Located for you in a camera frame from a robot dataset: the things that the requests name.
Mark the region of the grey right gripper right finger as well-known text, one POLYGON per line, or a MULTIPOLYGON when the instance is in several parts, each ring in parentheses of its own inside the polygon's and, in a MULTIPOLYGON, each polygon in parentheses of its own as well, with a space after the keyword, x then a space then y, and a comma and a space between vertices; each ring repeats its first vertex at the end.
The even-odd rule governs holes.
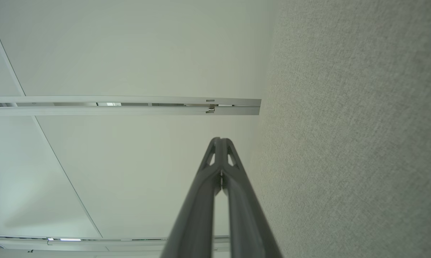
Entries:
POLYGON ((233 142, 222 139, 222 186, 228 197, 232 258, 282 258, 233 142))

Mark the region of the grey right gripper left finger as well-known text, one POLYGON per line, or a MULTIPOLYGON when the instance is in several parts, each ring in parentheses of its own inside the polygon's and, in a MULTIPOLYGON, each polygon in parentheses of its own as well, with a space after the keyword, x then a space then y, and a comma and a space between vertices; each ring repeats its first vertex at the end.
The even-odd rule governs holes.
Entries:
POLYGON ((214 197, 221 190, 220 137, 211 139, 180 209, 162 258, 211 258, 214 197))

